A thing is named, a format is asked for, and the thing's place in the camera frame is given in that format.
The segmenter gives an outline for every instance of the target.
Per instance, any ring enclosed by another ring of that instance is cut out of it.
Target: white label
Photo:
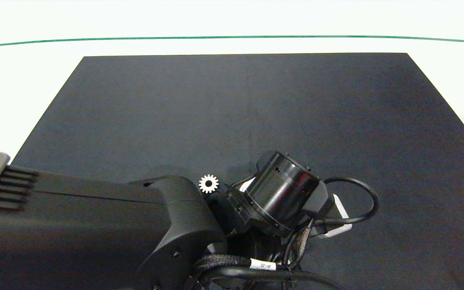
[[[250,265],[250,269],[260,269],[260,270],[270,270],[275,271],[277,269],[277,264],[274,262],[266,262],[261,261],[259,259],[252,259],[252,264]]]

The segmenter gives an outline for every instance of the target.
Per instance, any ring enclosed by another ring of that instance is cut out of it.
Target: small gear
[[[199,187],[203,193],[213,193],[218,188],[218,179],[213,175],[203,176],[199,182]]]

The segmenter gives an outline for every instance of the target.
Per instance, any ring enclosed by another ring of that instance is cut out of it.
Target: green line
[[[390,38],[390,39],[418,39],[418,40],[464,42],[464,39],[413,37],[413,36],[386,36],[386,35],[238,35],[238,36],[101,37],[101,38],[46,39],[46,40],[0,43],[0,46],[16,46],[18,44],[40,44],[42,42],[89,41],[89,40],[240,39],[240,38]]]

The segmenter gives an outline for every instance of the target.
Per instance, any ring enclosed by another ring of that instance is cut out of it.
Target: dark gray mat
[[[407,54],[85,57],[13,165],[232,182],[267,149],[381,195],[372,220],[311,241],[305,269],[349,289],[464,289],[464,126]],[[370,202],[331,189],[350,213]]]

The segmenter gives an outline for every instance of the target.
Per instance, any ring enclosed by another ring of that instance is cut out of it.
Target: wire
[[[213,281],[215,279],[242,279],[245,281],[276,282],[276,281],[311,281],[317,284],[326,285],[335,290],[346,290],[341,285],[331,279],[307,271],[289,270],[257,270],[235,266],[222,266],[205,271],[202,280]]]
[[[357,217],[353,218],[326,218],[323,220],[318,220],[314,223],[314,225],[318,224],[356,224],[358,222],[364,222],[365,220],[373,217],[375,213],[379,210],[379,196],[375,192],[375,190],[368,184],[366,184],[363,181],[354,179],[354,178],[348,178],[348,177],[332,177],[332,178],[327,178],[326,180],[323,181],[325,184],[333,183],[333,182],[348,182],[355,184],[362,189],[364,189],[371,197],[372,197],[372,208],[367,211],[366,213],[363,213],[362,215],[359,215]]]
[[[254,177],[256,176],[256,174],[257,174],[257,173],[252,174],[251,176],[247,176],[247,177],[245,177],[245,178],[242,178],[242,179],[240,179],[240,180],[238,180],[238,181],[232,183],[232,184],[230,185],[230,187],[236,187],[236,186],[238,186],[238,185],[240,185],[240,184],[242,184],[242,183],[244,183],[244,182],[246,182],[246,181],[248,181],[248,180],[254,178]]]

